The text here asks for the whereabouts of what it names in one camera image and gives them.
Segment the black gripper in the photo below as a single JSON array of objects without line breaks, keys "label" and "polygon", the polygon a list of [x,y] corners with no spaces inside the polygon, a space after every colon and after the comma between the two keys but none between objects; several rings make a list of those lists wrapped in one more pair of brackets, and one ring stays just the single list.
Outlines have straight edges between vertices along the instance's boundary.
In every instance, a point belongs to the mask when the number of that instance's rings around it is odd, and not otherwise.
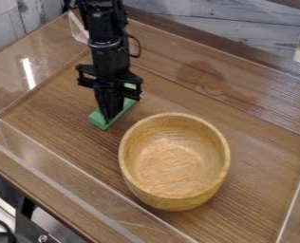
[{"label": "black gripper", "polygon": [[131,70],[132,59],[140,57],[131,52],[127,41],[117,42],[89,42],[93,64],[77,65],[80,72],[78,84],[93,88],[95,99],[99,109],[108,122],[112,122],[124,109],[125,97],[119,88],[104,88],[101,91],[96,87],[120,86],[127,83],[137,84],[143,93],[143,79]]}]

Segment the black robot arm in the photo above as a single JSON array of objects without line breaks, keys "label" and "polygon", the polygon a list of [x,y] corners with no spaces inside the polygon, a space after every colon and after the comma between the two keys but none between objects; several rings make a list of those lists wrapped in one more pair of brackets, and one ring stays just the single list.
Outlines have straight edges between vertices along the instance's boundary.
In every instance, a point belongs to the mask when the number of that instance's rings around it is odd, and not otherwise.
[{"label": "black robot arm", "polygon": [[100,113],[112,122],[125,108],[125,100],[141,100],[143,78],[132,71],[131,41],[127,31],[128,10],[123,0],[78,0],[78,9],[89,33],[92,64],[78,64],[78,85],[92,88]]}]

